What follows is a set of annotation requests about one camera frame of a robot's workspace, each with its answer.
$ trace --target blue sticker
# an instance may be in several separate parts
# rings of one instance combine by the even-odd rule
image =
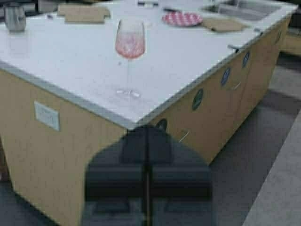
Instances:
[[[243,67],[246,66],[246,64],[248,63],[249,61],[249,58],[250,58],[250,52],[247,52],[246,55],[245,55],[245,58],[243,60]]]
[[[203,100],[204,90],[200,89],[193,99],[192,110],[195,111],[201,105]]]
[[[224,75],[222,76],[222,81],[221,81],[222,86],[224,86],[227,83],[228,78],[230,77],[230,72],[231,72],[231,68],[228,67]]]

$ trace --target wine glass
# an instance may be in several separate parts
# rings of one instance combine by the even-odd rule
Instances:
[[[127,59],[127,83],[129,78],[129,65],[134,59],[145,53],[145,37],[143,22],[134,19],[119,21],[115,50]],[[118,89],[117,94],[140,97],[140,94],[131,89]]]

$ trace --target glass stem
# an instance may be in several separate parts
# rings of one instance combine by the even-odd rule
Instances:
[[[127,91],[128,91],[128,95],[131,94],[131,90],[129,87],[129,76],[130,76],[130,60],[127,60]]]

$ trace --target white countertop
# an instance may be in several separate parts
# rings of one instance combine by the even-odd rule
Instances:
[[[165,14],[162,6],[182,7],[185,3],[190,7],[185,10],[197,11],[210,1],[159,3],[159,8],[140,8],[135,0],[102,3],[111,11],[105,24],[65,24],[56,14],[53,20],[46,15],[27,18],[26,31],[20,34],[9,34],[0,24],[0,68],[133,129],[151,121],[230,60],[234,50],[229,44],[243,47],[258,37],[255,27],[265,30],[294,10],[282,3],[281,10],[243,32],[217,34],[201,27],[179,29],[161,22]],[[129,15],[145,22],[146,53],[130,62],[127,76],[127,60],[116,53],[115,39],[119,19]],[[116,94],[117,89],[127,86],[141,97]]]

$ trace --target kitchen island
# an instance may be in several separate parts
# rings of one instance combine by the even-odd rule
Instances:
[[[162,0],[150,9],[112,1],[101,4],[111,11],[105,24],[65,24],[54,13],[28,18],[20,34],[1,24],[0,137],[14,191],[59,225],[79,225],[87,164],[147,123],[209,164],[264,96],[296,9],[264,1],[278,10],[241,20],[249,26],[241,32],[161,22],[165,5],[223,18],[199,10],[219,2]],[[128,16],[143,20],[146,33],[146,53],[130,62],[129,76],[115,51],[118,21]],[[117,95],[127,86],[140,95]]]

